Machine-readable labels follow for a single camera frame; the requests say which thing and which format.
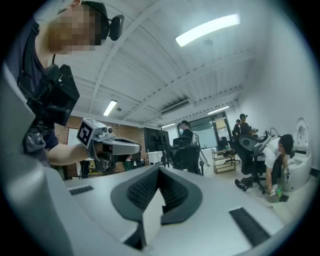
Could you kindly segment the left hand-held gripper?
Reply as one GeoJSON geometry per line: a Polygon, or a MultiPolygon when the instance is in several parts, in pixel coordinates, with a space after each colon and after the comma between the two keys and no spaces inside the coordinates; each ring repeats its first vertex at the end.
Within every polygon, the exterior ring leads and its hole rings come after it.
{"type": "Polygon", "coordinates": [[[83,118],[76,138],[94,160],[98,172],[105,172],[113,163],[113,155],[133,155],[141,151],[135,141],[115,138],[110,126],[90,118],[83,118]]]}

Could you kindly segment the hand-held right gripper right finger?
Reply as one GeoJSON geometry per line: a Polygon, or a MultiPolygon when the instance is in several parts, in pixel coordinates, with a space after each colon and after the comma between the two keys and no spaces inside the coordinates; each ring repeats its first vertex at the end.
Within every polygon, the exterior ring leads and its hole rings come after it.
{"type": "Polygon", "coordinates": [[[162,226],[149,243],[151,253],[272,253],[284,240],[284,224],[274,212],[220,177],[169,168],[198,186],[202,202],[185,222],[162,226]],[[269,238],[253,246],[230,212],[245,209],[269,238]]]}

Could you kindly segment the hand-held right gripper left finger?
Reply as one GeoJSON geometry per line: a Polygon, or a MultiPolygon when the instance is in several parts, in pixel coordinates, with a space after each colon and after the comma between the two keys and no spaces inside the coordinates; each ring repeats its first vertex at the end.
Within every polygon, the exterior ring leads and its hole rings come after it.
{"type": "MultiPolygon", "coordinates": [[[[89,218],[107,234],[119,242],[125,242],[138,227],[138,223],[124,219],[114,208],[111,192],[118,184],[133,178],[148,169],[119,172],[106,176],[84,179],[72,179],[64,182],[68,189],[91,186],[92,190],[74,195],[75,201],[89,218]]],[[[161,227],[161,193],[159,190],[151,194],[151,201],[142,215],[143,235],[145,243],[143,250],[156,237],[161,227]]]]}

